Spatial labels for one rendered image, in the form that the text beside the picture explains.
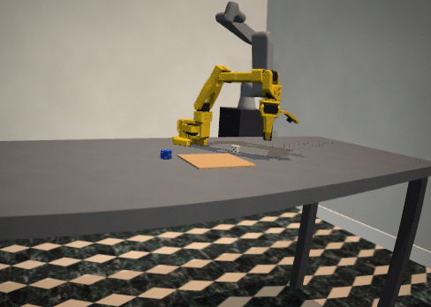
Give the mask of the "blue die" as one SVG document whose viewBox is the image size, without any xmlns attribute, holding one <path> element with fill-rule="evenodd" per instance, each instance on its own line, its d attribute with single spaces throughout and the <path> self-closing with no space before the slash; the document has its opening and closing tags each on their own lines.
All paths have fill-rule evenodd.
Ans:
<svg viewBox="0 0 431 307">
<path fill-rule="evenodd" d="M 171 159 L 171 150 L 168 149 L 163 149 L 161 150 L 161 159 Z"/>
</svg>

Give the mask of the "white die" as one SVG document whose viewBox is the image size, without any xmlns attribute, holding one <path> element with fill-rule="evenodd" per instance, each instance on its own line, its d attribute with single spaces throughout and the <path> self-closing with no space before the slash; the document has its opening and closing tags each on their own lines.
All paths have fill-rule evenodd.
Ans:
<svg viewBox="0 0 431 307">
<path fill-rule="evenodd" d="M 232 145 L 231 146 L 231 153 L 239 153 L 239 146 L 238 145 Z"/>
</svg>

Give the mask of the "orange mat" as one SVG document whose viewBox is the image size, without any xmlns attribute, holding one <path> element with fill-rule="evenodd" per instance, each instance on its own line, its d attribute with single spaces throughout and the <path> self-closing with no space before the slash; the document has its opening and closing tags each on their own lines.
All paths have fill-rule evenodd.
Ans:
<svg viewBox="0 0 431 307">
<path fill-rule="evenodd" d="M 229 153 L 178 154 L 177 157 L 197 169 L 257 167 Z"/>
</svg>

